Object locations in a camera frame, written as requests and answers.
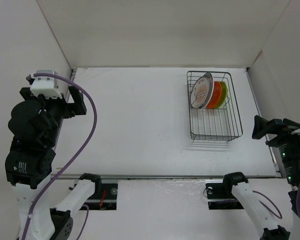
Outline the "green plate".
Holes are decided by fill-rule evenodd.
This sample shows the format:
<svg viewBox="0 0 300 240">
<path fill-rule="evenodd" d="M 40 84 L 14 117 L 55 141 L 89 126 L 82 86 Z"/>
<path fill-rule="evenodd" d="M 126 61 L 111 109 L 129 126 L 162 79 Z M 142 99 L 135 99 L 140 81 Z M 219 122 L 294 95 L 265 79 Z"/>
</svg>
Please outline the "green plate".
<svg viewBox="0 0 300 240">
<path fill-rule="evenodd" d="M 228 87 L 226 83 L 224 81 L 220 81 L 219 83 L 221 85 L 221 95 L 217 105 L 214 107 L 215 109 L 220 108 L 224 104 L 228 94 Z"/>
</svg>

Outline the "orange sunburst pattern plate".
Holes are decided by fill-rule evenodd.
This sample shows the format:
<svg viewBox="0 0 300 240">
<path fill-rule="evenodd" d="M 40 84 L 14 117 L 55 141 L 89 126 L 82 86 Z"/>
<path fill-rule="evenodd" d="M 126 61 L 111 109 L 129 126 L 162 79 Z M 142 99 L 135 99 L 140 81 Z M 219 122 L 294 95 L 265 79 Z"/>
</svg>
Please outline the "orange sunburst pattern plate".
<svg viewBox="0 0 300 240">
<path fill-rule="evenodd" d="M 200 77 L 190 92 L 190 106 L 194 109 L 202 109 L 204 100 L 208 95 L 209 81 L 204 76 Z"/>
</svg>

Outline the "teal rimmed white plate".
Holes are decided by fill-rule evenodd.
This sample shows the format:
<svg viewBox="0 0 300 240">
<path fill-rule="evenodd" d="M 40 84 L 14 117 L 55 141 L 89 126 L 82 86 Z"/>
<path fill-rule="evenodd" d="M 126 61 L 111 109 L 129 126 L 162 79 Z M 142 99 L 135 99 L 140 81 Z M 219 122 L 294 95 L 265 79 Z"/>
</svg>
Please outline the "teal rimmed white plate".
<svg viewBox="0 0 300 240">
<path fill-rule="evenodd" d="M 213 94 L 213 91 L 214 91 L 214 79 L 213 79 L 213 76 L 210 72 L 206 72 L 203 77 L 207 78 L 208 79 L 208 86 L 209 86 L 209 89 L 208 89 L 208 93 L 207 93 L 207 97 L 205 98 L 203 104 L 202 104 L 202 108 L 205 108 L 209 101 L 211 100 L 211 97 L 212 97 L 212 94 Z"/>
</svg>

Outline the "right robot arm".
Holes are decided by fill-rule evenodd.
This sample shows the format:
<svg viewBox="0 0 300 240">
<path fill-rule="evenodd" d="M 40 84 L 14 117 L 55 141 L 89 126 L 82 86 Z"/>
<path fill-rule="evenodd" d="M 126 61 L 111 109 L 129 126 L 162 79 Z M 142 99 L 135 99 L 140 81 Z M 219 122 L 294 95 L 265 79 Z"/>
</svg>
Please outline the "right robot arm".
<svg viewBox="0 0 300 240">
<path fill-rule="evenodd" d="M 259 140 L 273 135 L 266 145 L 277 148 L 280 153 L 287 183 L 292 187 L 288 192 L 293 212 L 293 228 L 286 230 L 276 219 L 282 219 L 279 209 L 271 210 L 260 200 L 268 196 L 252 190 L 250 182 L 242 172 L 228 173 L 224 176 L 221 191 L 227 197 L 241 204 L 261 240 L 300 240 L 300 123 L 287 118 L 266 120 L 256 115 L 251 137 Z"/>
</svg>

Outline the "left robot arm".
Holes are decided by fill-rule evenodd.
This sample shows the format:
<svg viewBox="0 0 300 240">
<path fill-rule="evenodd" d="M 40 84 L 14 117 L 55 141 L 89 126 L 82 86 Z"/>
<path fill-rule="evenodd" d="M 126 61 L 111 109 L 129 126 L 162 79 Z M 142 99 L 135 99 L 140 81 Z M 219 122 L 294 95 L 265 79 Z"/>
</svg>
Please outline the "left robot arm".
<svg viewBox="0 0 300 240">
<path fill-rule="evenodd" d="M 62 95 L 35 95 L 24 87 L 20 90 L 23 101 L 11 111 L 8 128 L 13 139 L 5 172 L 18 202 L 20 240 L 68 239 L 74 216 L 88 198 L 95 199 L 102 192 L 100 176 L 84 173 L 61 203 L 50 206 L 45 186 L 51 179 L 62 121 L 87 113 L 83 93 L 73 86 L 68 89 L 72 103 Z"/>
</svg>

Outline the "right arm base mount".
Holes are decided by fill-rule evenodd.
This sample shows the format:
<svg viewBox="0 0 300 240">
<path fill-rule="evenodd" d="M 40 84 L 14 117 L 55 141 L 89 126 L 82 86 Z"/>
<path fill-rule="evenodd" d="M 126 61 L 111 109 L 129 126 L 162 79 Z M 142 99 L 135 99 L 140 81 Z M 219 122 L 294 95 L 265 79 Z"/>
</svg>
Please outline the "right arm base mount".
<svg viewBox="0 0 300 240">
<path fill-rule="evenodd" d="M 209 210 L 243 210 L 241 203 L 226 191 L 222 182 L 206 182 L 203 195 Z"/>
</svg>

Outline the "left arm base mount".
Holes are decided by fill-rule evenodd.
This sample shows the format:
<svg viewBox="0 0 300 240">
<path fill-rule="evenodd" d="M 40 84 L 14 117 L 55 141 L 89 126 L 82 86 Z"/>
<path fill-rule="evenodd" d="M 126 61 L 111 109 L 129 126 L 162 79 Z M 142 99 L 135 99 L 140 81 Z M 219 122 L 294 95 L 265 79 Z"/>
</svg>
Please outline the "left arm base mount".
<svg viewBox="0 0 300 240">
<path fill-rule="evenodd" d="M 94 183 L 77 182 L 74 186 L 68 188 L 71 195 L 78 194 L 83 199 L 88 197 L 84 205 L 87 205 L 90 211 L 112 211 L 117 209 L 118 184 L 102 183 L 100 190 L 95 188 Z"/>
</svg>

